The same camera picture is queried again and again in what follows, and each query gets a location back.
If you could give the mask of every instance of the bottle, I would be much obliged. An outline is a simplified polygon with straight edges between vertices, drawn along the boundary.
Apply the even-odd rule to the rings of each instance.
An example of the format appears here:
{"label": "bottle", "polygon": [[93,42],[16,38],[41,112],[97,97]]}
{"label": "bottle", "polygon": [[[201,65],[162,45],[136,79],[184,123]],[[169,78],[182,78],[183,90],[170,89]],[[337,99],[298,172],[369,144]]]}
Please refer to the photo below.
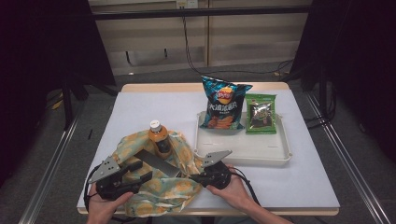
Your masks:
{"label": "bottle", "polygon": [[168,130],[156,119],[149,124],[148,138],[155,143],[158,157],[165,160],[172,154]]}

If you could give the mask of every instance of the green snack package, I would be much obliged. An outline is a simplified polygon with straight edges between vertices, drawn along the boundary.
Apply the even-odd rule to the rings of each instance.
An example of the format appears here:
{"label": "green snack package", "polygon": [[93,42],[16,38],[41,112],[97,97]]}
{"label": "green snack package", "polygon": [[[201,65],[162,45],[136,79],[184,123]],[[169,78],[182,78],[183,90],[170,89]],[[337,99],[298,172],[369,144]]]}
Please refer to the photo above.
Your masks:
{"label": "green snack package", "polygon": [[247,94],[247,133],[276,133],[276,95]]}

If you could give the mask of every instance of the white tabletop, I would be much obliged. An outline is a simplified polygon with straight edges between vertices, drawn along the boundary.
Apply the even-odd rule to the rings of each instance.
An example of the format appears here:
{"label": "white tabletop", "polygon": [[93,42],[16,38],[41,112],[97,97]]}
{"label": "white tabletop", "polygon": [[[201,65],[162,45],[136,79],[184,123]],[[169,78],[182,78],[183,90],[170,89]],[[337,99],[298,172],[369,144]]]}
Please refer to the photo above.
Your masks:
{"label": "white tabletop", "polygon": [[[282,116],[292,153],[282,167],[238,166],[250,180],[261,205],[279,215],[336,215],[340,204],[292,92],[248,93],[254,92],[276,94],[276,113]],[[119,93],[90,170],[116,150],[122,137],[148,129],[153,119],[160,120],[168,130],[182,132],[194,146],[196,115],[206,110],[206,103],[203,91]],[[86,213],[82,197],[83,192],[77,207],[80,213]],[[241,214],[203,189],[180,214],[173,215]]]}

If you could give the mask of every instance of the bottle label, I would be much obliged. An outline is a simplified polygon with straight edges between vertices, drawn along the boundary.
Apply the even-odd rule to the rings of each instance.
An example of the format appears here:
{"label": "bottle label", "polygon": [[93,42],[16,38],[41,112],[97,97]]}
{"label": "bottle label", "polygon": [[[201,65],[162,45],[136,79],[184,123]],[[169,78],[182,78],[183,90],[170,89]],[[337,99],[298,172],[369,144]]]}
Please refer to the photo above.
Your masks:
{"label": "bottle label", "polygon": [[162,141],[156,142],[156,144],[157,144],[157,147],[161,153],[167,153],[171,150],[168,138],[165,138]]}

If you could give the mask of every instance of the plastic tray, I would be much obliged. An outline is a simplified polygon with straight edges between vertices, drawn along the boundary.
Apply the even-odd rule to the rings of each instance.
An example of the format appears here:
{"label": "plastic tray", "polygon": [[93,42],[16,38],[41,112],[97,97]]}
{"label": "plastic tray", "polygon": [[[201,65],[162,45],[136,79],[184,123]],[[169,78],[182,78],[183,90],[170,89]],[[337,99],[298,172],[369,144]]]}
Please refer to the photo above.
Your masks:
{"label": "plastic tray", "polygon": [[[233,153],[223,159],[234,165],[274,165],[286,164],[291,153],[282,118],[276,115],[276,134],[246,134],[242,130],[203,129],[205,111],[197,115],[197,132],[194,153],[203,158],[209,152],[232,150]],[[241,124],[246,126],[247,113],[242,113]]]}

